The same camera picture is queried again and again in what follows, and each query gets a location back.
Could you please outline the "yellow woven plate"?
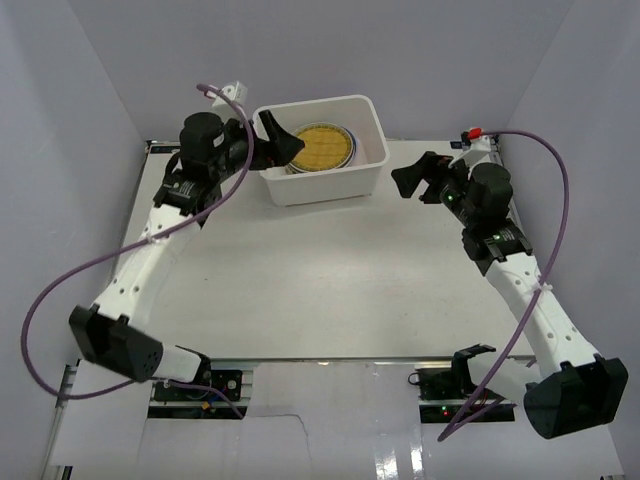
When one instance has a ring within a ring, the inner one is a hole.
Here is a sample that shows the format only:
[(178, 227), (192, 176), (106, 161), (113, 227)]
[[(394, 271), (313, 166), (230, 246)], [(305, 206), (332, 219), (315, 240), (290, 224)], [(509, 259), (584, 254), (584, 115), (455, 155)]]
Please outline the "yellow woven plate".
[(312, 123), (298, 128), (294, 135), (304, 149), (288, 165), (296, 173), (314, 173), (347, 165), (349, 137), (346, 129), (331, 123)]

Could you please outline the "blue plate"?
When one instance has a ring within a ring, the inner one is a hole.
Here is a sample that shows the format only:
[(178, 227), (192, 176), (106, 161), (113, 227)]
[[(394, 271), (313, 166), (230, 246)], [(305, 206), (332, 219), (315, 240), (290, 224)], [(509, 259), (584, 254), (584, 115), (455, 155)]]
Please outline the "blue plate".
[(348, 158), (346, 160), (346, 163), (350, 164), (355, 159), (355, 157), (357, 156), (358, 141), (357, 141), (356, 137), (354, 136), (354, 134), (349, 129), (346, 129), (346, 133), (347, 133), (347, 135), (349, 137), (349, 145), (350, 145), (350, 147), (349, 147), (349, 155), (348, 155)]

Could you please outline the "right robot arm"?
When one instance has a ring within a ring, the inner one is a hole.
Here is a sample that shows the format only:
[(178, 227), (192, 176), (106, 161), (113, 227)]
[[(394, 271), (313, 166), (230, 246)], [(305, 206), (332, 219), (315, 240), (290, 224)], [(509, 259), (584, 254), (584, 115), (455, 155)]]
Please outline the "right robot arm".
[(502, 166), (426, 152), (391, 176), (403, 198), (420, 183), (420, 200), (441, 204), (462, 224), (464, 250), (500, 294), (518, 322), (536, 363), (527, 367), (488, 345), (457, 351), (451, 362), (453, 390), (466, 398), (442, 435), (473, 418), (472, 405), (486, 391), (523, 407), (534, 430), (553, 439), (611, 423), (628, 381), (618, 358), (604, 358), (578, 331), (547, 284), (530, 242), (510, 218), (511, 176)]

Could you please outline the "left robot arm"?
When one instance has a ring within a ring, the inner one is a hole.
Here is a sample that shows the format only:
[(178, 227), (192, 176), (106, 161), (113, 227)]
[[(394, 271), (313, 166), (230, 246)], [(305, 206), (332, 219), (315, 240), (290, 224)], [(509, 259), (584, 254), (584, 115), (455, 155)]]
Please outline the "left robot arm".
[(69, 318), (85, 360), (135, 382), (177, 381), (188, 398), (211, 387), (207, 358), (184, 347), (166, 346), (146, 334), (151, 311), (173, 265), (202, 229), (209, 209), (224, 198), (221, 185), (242, 168), (284, 167), (304, 143), (284, 130), (270, 111), (259, 115), (267, 137), (237, 119), (209, 112), (187, 117), (180, 148), (165, 168), (162, 184), (141, 233), (141, 247), (126, 259), (109, 286), (89, 307), (77, 306)]

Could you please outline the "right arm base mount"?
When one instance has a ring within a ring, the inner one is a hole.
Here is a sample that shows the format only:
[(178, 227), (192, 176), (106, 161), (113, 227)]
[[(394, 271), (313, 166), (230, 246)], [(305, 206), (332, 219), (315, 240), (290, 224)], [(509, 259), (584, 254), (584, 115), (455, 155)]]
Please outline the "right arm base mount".
[[(466, 367), (467, 360), (480, 354), (494, 353), (491, 346), (476, 344), (457, 351), (444, 367), (427, 366), (415, 368), (407, 382), (419, 390), (420, 420), (425, 424), (448, 424), (475, 389)], [(475, 403), (465, 412), (463, 419), (481, 412), (474, 423), (506, 423), (515, 421), (515, 406), (501, 401), (490, 408), (498, 396), (485, 389)]]

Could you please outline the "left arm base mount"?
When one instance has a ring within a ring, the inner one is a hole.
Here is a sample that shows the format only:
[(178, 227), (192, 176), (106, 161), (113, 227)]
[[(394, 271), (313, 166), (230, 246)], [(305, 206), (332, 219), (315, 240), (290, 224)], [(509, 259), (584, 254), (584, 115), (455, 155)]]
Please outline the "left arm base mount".
[(209, 370), (201, 388), (185, 388), (156, 382), (148, 408), (151, 419), (242, 420), (248, 397), (243, 393), (244, 372), (237, 369)]

